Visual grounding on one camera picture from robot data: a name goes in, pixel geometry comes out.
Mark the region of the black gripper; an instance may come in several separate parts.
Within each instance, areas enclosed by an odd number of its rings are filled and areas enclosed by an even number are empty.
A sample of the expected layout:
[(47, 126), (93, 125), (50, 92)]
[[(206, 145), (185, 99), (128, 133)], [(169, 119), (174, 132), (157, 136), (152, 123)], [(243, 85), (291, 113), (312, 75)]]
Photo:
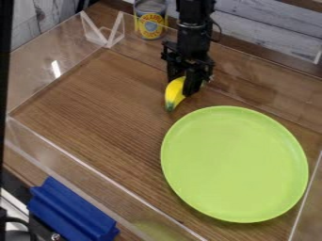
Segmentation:
[(166, 62), (166, 80), (184, 76), (182, 95), (193, 95), (212, 74), (213, 60), (208, 56), (212, 23), (178, 24), (174, 41), (161, 42), (160, 58)]

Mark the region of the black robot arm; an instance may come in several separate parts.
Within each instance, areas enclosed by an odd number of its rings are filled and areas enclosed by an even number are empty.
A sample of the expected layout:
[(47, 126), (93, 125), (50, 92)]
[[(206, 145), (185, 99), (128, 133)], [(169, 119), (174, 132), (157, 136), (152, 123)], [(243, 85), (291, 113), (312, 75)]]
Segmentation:
[(184, 77), (182, 96), (193, 95), (212, 76), (214, 61), (208, 55), (214, 0), (176, 0), (178, 12), (176, 40), (161, 42), (160, 58), (166, 63), (166, 79)]

